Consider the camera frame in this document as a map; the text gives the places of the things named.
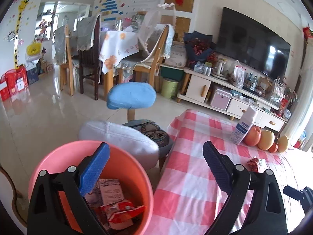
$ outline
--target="pink checkered tablecloth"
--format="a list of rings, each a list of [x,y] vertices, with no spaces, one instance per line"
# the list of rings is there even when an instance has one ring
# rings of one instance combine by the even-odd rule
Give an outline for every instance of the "pink checkered tablecloth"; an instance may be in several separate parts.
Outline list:
[[[298,190],[313,188],[312,154],[301,150],[287,150],[271,154],[257,147],[236,146],[229,137],[236,123],[186,110],[168,127],[174,146],[154,193],[154,210],[145,235],[203,235],[226,201],[202,154],[203,144],[210,140],[221,154],[234,164],[242,164],[254,156],[265,159],[280,186]],[[241,213],[234,225],[238,230],[245,219],[253,192],[248,191]],[[292,231],[304,217],[300,203],[282,194],[288,231]]]

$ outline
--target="blue gripper pad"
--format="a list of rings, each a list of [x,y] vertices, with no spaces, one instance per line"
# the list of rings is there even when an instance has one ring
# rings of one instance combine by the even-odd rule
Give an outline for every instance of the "blue gripper pad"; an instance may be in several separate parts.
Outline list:
[[[85,169],[83,171],[80,171],[79,174],[80,177],[78,190],[80,192],[80,195],[84,197],[86,193],[91,192],[97,180],[99,179],[99,176],[101,175],[104,166],[109,160],[109,157],[110,157],[110,147],[105,142],[102,142],[100,144],[100,146],[96,149],[92,156],[87,157],[90,158],[88,160],[89,162],[86,165]]]
[[[232,191],[232,173],[234,164],[228,156],[221,155],[214,147],[211,141],[207,141],[203,145],[203,157],[206,160],[213,176],[221,189],[230,195]]]

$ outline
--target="yellow bag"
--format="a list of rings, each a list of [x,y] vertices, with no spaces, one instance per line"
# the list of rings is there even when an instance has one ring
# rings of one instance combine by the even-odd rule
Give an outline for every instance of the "yellow bag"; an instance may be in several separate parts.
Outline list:
[[[32,43],[27,46],[26,49],[27,55],[34,56],[41,53],[41,43]]]

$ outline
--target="pink plastic bucket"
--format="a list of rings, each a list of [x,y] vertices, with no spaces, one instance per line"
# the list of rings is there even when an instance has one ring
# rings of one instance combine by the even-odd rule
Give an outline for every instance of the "pink plastic bucket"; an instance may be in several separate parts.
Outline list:
[[[100,144],[100,141],[75,141],[58,147],[48,154],[41,160],[32,173],[28,187],[29,199],[41,170],[45,169],[49,173],[59,173],[64,172],[71,165],[78,166],[83,158],[92,155]],[[145,206],[141,222],[130,227],[130,230],[133,231],[132,234],[141,235],[145,232],[153,211],[153,192],[149,178],[145,170],[133,156],[114,145],[109,144],[109,146],[111,150],[110,158],[100,178],[118,178],[121,182],[122,189],[132,196],[131,200],[134,204]],[[81,232],[70,211],[64,192],[60,192],[60,198],[71,227]]]

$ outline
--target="tv stand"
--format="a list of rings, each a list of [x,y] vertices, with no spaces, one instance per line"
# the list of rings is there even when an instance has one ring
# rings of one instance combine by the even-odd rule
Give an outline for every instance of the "tv stand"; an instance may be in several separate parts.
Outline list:
[[[205,103],[209,86],[211,82],[214,82],[216,84],[225,86],[239,93],[242,93],[246,96],[249,96],[257,101],[257,103],[259,104],[259,107],[256,107],[258,109],[258,116],[255,121],[255,125],[261,128],[268,127],[279,132],[281,128],[284,126],[284,124],[287,123],[287,121],[285,121],[284,119],[279,118],[273,114],[267,113],[262,109],[262,107],[264,107],[268,110],[270,110],[270,108],[278,110],[278,107],[276,107],[275,105],[273,105],[272,103],[270,103],[269,101],[265,100],[262,97],[254,95],[253,93],[248,92],[244,89],[237,88],[234,85],[230,84],[229,82],[220,80],[214,76],[203,75],[201,73],[195,72],[188,68],[184,68],[184,73],[185,73],[185,76],[184,76],[183,86],[182,86],[180,93],[177,94],[177,99],[176,99],[177,102],[180,102],[180,100],[183,99],[183,100],[201,105],[203,107],[224,113],[230,116],[231,120],[233,120],[234,118],[241,118],[242,114],[245,112],[248,106],[250,105],[252,106],[252,104],[248,104],[247,102],[237,97],[231,98],[231,101],[226,110],[221,110],[221,109],[210,106],[209,103]],[[193,80],[192,83],[187,86],[188,81],[191,77],[193,77],[195,80]],[[187,89],[189,89],[188,96],[186,96],[185,94],[185,90]]]

